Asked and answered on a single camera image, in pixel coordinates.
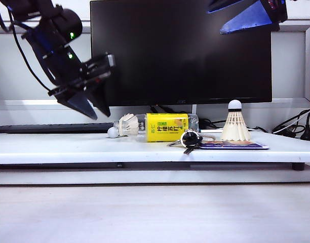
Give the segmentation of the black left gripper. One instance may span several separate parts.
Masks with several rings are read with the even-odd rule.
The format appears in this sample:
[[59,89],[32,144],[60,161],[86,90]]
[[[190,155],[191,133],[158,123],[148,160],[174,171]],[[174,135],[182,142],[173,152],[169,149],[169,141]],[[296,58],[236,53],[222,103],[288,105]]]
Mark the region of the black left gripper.
[[97,115],[84,95],[86,94],[93,105],[109,117],[110,109],[105,97],[105,82],[111,76],[112,54],[98,55],[83,62],[82,65],[77,78],[52,89],[48,95],[57,95],[58,103],[96,120]]

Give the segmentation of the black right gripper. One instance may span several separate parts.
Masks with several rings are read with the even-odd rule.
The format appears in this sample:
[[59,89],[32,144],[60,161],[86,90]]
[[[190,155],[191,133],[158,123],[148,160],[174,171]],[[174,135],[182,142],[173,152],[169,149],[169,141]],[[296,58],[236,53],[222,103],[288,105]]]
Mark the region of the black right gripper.
[[[207,13],[211,14],[242,0],[210,0]],[[221,34],[229,34],[250,28],[268,26],[271,30],[280,30],[280,23],[288,19],[285,0],[256,1],[238,15],[227,21],[220,29]]]

